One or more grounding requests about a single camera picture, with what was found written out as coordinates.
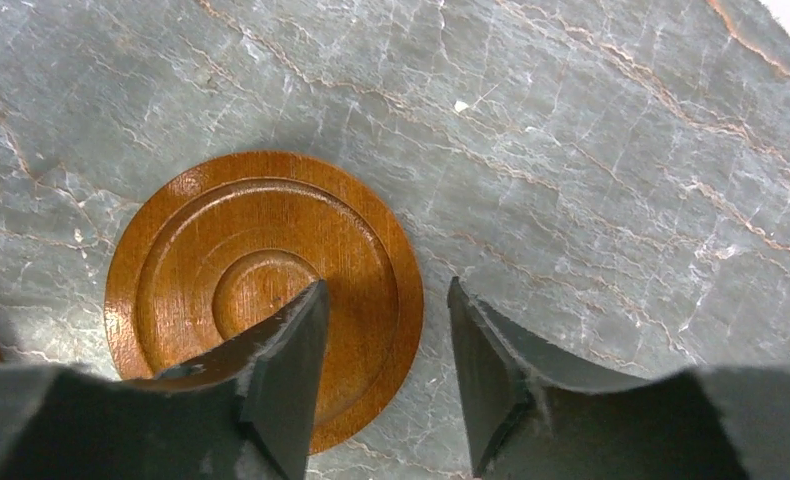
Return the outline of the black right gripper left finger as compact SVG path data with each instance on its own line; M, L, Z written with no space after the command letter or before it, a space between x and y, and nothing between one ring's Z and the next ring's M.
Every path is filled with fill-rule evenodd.
M329 325L317 280L275 314L157 375L177 400L162 479L301 479Z

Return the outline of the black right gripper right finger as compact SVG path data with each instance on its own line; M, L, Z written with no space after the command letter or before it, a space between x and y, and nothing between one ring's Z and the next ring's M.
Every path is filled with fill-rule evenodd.
M551 419L547 388L599 395L645 383L527 330L469 292L457 276L450 281L447 306L471 471L477 478L528 410L535 407Z

